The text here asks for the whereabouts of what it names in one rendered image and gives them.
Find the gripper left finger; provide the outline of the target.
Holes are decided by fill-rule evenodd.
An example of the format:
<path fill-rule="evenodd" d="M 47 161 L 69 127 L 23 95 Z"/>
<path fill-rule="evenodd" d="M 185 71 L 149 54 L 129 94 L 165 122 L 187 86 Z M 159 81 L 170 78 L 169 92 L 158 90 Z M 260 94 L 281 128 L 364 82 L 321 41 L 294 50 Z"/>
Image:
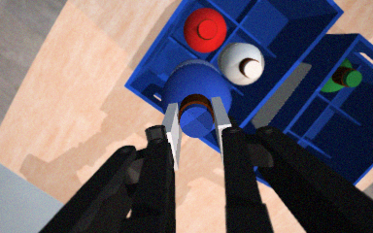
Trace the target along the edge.
<path fill-rule="evenodd" d="M 39 233 L 176 233 L 178 115 L 169 104 L 161 125 L 145 130 L 147 148 L 117 149 Z"/>

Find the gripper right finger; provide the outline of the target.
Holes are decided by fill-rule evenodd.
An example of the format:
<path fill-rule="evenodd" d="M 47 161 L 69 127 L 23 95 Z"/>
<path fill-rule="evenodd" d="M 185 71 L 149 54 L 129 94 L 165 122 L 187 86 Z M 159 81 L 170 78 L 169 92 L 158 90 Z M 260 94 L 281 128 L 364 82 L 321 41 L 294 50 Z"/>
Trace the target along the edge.
<path fill-rule="evenodd" d="M 306 233 L 373 233 L 372 198 L 276 127 L 244 135 L 220 96 L 211 100 L 224 172 L 226 233 L 274 233 L 254 166 Z"/>

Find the red bottle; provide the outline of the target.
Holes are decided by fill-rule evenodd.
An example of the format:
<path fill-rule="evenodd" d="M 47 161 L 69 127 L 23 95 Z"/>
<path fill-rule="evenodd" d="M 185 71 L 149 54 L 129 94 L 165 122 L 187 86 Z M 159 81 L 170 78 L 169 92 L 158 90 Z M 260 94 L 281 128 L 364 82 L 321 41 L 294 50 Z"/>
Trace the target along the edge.
<path fill-rule="evenodd" d="M 224 18 L 216 10 L 210 8 L 197 9 L 186 19 L 184 37 L 193 50 L 199 52 L 216 50 L 223 43 L 225 36 L 226 24 Z"/>

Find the white bottle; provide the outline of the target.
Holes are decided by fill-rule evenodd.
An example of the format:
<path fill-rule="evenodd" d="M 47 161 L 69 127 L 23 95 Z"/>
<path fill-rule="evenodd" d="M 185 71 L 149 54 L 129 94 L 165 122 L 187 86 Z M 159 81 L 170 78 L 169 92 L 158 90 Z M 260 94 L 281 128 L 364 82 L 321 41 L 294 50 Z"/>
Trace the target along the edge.
<path fill-rule="evenodd" d="M 261 51 L 251 44 L 227 44 L 218 56 L 221 72 L 233 83 L 254 83 L 264 70 Z"/>

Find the blue bottle crate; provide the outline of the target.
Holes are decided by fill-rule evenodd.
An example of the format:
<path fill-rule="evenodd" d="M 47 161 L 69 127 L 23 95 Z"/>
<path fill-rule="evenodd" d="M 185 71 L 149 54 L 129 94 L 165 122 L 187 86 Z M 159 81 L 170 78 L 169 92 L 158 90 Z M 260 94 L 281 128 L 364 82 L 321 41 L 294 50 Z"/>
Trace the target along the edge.
<path fill-rule="evenodd" d="M 356 185 L 373 168 L 373 64 L 360 52 L 373 60 L 373 52 L 360 44 L 325 34 L 243 127 L 244 133 L 276 127 Z M 360 84 L 320 91 L 346 57 L 362 74 Z"/>
<path fill-rule="evenodd" d="M 224 42 L 208 53 L 193 50 L 184 37 L 187 17 L 200 8 L 216 10 L 226 24 Z M 235 83 L 243 93 L 224 79 L 232 96 L 227 115 L 235 117 L 243 128 L 321 38 L 312 0 L 182 0 L 124 87 L 163 113 L 161 101 L 154 95 L 161 99 L 162 89 L 178 64 L 198 58 L 190 51 L 211 62 L 224 76 L 218 56 L 225 45 L 254 45 L 264 57 L 262 75 L 254 83 Z"/>

